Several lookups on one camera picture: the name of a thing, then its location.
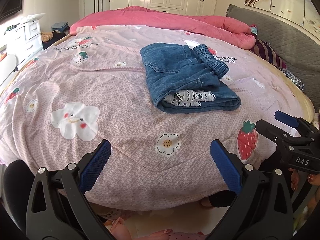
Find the person's hand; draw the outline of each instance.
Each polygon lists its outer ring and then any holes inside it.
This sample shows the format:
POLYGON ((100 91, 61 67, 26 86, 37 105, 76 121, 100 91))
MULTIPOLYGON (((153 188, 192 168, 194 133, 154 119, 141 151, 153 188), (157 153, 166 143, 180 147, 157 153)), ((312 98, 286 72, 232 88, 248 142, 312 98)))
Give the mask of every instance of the person's hand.
MULTIPOLYGON (((293 191, 298 189, 298 184, 299 184, 299 174, 297 170, 294 169, 289 169, 289 171, 292 171, 291 174, 291 188, 293 191)), ((308 175, 308 182, 311 185, 315 186, 320 186, 320 174, 314 175, 314 174, 309 174, 308 175)), ((311 198, 309 201, 307 207, 308 207, 308 215, 310 215, 313 210, 315 209, 316 205, 318 204, 320 200, 320 188, 316 191, 316 194, 311 198)))
MULTIPOLYGON (((171 232, 172 229, 166 229, 153 233, 150 236, 135 238, 135 240, 169 240, 169 233, 171 232)), ((132 240, 129 230, 124 226, 124 220, 122 218, 114 221, 110 233, 116 240, 132 240)))

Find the pink comforter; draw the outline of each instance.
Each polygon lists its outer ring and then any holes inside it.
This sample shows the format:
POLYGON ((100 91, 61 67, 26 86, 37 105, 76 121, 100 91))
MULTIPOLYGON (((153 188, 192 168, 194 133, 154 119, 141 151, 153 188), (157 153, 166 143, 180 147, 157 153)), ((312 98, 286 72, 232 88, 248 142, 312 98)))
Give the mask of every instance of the pink comforter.
POLYGON ((100 25, 146 25, 168 30, 183 30, 226 41, 241 49, 251 49, 255 44, 255 38, 250 35, 250 27, 230 17, 182 16, 139 6, 92 13, 73 24, 70 34, 76 35, 78 27, 100 25))

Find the cabinet handle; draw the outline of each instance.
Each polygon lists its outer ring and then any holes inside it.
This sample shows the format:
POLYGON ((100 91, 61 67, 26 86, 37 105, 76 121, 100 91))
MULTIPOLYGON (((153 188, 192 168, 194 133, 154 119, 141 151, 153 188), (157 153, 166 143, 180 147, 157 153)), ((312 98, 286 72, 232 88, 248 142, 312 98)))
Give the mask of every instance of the cabinet handle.
POLYGON ((26 50, 31 49, 32 47, 33 47, 33 44, 29 48, 27 48, 26 50))

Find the white dresser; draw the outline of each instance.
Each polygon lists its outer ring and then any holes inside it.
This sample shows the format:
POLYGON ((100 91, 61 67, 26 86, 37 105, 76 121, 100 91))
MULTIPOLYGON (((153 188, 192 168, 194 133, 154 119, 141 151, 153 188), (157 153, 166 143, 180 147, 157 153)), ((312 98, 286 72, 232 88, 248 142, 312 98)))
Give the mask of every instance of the white dresser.
POLYGON ((17 57, 18 70, 43 50, 38 21, 18 25, 7 32, 4 38, 7 44, 7 54, 17 57))

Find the bed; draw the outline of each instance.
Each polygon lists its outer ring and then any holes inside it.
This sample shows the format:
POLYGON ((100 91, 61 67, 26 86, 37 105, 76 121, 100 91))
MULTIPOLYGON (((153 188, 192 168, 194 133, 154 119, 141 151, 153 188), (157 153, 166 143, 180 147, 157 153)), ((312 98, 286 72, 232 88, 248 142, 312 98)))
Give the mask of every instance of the bed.
POLYGON ((33 173, 42 166, 58 170, 108 139, 111 157, 86 193, 92 203, 138 211, 199 200, 227 189, 210 156, 212 140, 258 168, 276 145, 258 136, 257 120, 291 132, 274 119, 275 111, 313 119, 308 97, 247 50, 254 44, 250 28, 237 20, 127 8, 88 16, 70 33, 29 62, 2 93, 0 158, 6 164, 22 159, 33 173), (167 114, 154 107, 140 49, 190 40, 228 65, 221 80, 241 98, 237 110, 167 114), (239 137, 246 123, 252 127, 250 149, 239 137), (174 154, 161 154, 163 138, 175 140, 174 154))

